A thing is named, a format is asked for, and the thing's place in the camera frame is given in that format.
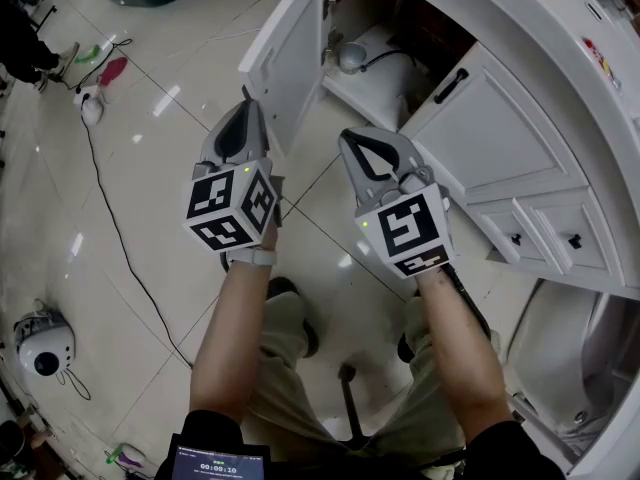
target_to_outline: pants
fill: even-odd
[[[296,362],[307,350],[302,322],[306,303],[284,293],[265,308],[258,383],[243,422],[248,444],[271,447],[273,461],[304,467],[346,455],[385,457],[404,467],[417,467],[464,446],[458,425],[434,370],[431,337],[420,299],[405,306],[406,338],[415,358],[413,385],[394,417],[359,452],[336,441],[313,414]],[[340,382],[336,376],[331,381]]]
[[[58,55],[38,39],[29,19],[5,0],[0,0],[0,16],[4,36],[0,42],[0,62],[11,76],[35,84],[41,76],[37,69],[55,68]]]

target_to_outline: cabinet door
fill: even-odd
[[[271,143],[287,154],[322,79],[329,0],[281,0],[240,62]]]
[[[622,282],[622,268],[600,205],[590,188],[517,198],[565,274]]]
[[[438,181],[463,203],[587,185],[551,120],[479,43],[401,133],[421,146]]]
[[[468,211],[481,219],[484,231],[509,263],[561,273],[549,247],[512,199],[472,204]]]

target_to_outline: white cube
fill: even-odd
[[[356,223],[382,262],[403,279],[454,257],[436,183],[356,217]]]
[[[184,227],[209,251],[262,242],[277,201],[262,159],[190,182]]]

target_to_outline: floor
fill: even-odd
[[[279,0],[178,0],[158,9],[48,1],[59,10],[40,35],[54,51],[78,41],[82,49],[100,45],[104,55],[111,42],[133,39],[114,55],[130,62],[105,91],[108,106],[92,140],[133,266],[192,360],[224,272],[183,230],[182,191],[208,130],[240,101],[237,64]],[[67,81],[90,69],[73,64]],[[74,469],[121,478],[104,451],[128,442],[159,464],[187,411],[189,370],[126,267],[72,96],[62,85],[39,95],[17,83],[0,117],[7,132],[0,323],[10,344],[13,322],[35,298],[58,306],[76,335],[72,369],[93,399],[23,372],[12,347],[2,368],[54,426],[53,444]],[[354,194],[336,148],[340,131],[364,124],[327,96],[291,154],[274,159],[275,173],[286,176],[276,272],[311,302],[322,337],[318,355],[299,371],[318,418],[339,438],[349,437],[341,362],[358,368],[354,395],[367,432],[393,413],[411,381],[395,348],[401,307],[415,288],[380,264],[353,225]],[[450,218],[460,276],[508,343],[536,280],[485,261],[485,237],[459,209]]]

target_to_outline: red brush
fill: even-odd
[[[113,82],[120,76],[120,73],[124,71],[127,62],[129,62],[129,59],[127,59],[126,57],[120,57],[119,59],[114,59],[109,62],[102,74],[98,77],[98,84],[102,87],[106,87],[111,82]]]

